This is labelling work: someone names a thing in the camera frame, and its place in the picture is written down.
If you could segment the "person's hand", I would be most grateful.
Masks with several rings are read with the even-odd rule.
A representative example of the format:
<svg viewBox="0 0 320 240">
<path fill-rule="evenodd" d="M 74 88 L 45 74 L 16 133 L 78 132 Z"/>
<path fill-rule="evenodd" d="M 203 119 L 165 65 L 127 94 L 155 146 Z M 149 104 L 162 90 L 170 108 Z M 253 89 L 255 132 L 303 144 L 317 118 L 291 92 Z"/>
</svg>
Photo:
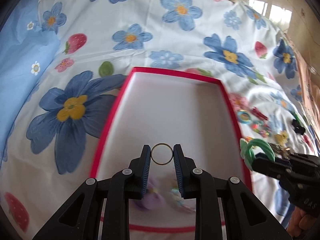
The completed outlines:
<svg viewBox="0 0 320 240">
<path fill-rule="evenodd" d="M 319 217 L 315 218 L 295 207 L 287 232 L 292 239 L 319 239 Z"/>
</svg>

